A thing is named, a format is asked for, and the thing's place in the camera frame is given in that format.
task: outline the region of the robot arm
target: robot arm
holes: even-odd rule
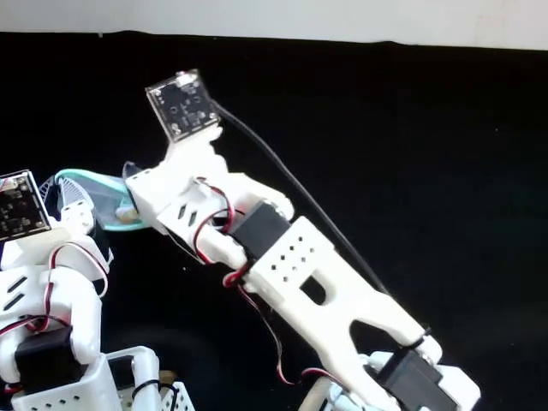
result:
[[[196,72],[179,73],[147,93],[170,148],[157,167],[126,180],[143,221],[202,262],[236,270],[248,293],[266,301],[310,343],[358,407],[474,406],[477,385],[463,372],[457,377],[438,366],[442,349],[416,320],[366,282],[309,220],[292,223],[294,210],[285,195],[228,171],[211,146],[222,130],[216,112],[203,105],[207,95]],[[200,103],[193,104],[197,96]],[[214,217],[227,222],[216,227]],[[325,291],[321,303],[302,289],[310,279]],[[349,335],[354,320],[386,331],[402,349],[367,371]]]

